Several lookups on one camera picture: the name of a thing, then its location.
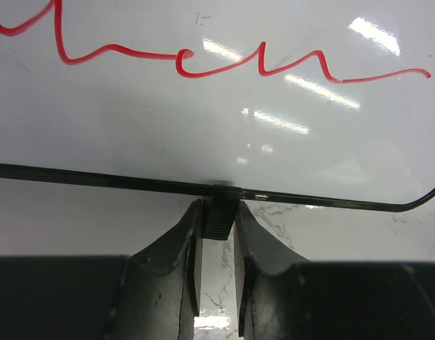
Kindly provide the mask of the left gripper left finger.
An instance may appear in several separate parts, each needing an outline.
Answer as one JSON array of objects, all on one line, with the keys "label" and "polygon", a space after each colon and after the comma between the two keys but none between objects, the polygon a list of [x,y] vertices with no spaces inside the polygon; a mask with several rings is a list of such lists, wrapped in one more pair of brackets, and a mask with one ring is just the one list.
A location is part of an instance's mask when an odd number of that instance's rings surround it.
[{"label": "left gripper left finger", "polygon": [[202,200],[160,238],[129,257],[103,339],[192,339],[200,314]]}]

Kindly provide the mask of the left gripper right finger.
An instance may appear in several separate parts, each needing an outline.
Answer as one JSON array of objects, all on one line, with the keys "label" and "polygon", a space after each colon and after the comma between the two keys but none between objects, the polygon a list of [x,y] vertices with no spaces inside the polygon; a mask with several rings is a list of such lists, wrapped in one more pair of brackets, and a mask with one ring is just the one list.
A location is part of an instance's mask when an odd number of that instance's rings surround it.
[{"label": "left gripper right finger", "polygon": [[274,237],[239,204],[234,232],[238,334],[243,339],[298,339],[299,280],[307,259]]}]

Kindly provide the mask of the black clip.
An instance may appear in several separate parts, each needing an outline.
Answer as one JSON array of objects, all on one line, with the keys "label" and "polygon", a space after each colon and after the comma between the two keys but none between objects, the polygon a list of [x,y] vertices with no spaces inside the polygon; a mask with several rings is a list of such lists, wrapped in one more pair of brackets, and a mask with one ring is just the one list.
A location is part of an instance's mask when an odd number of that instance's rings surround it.
[{"label": "black clip", "polygon": [[203,202],[203,238],[218,241],[228,239],[239,210],[242,189],[213,185],[212,195]]}]

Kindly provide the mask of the black framed whiteboard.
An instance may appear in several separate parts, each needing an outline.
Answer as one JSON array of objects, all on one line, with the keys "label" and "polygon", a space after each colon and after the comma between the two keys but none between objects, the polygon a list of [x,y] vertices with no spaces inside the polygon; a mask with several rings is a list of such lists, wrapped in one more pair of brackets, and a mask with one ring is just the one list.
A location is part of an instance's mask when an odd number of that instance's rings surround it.
[{"label": "black framed whiteboard", "polygon": [[411,210],[435,1],[0,1],[0,178]]}]

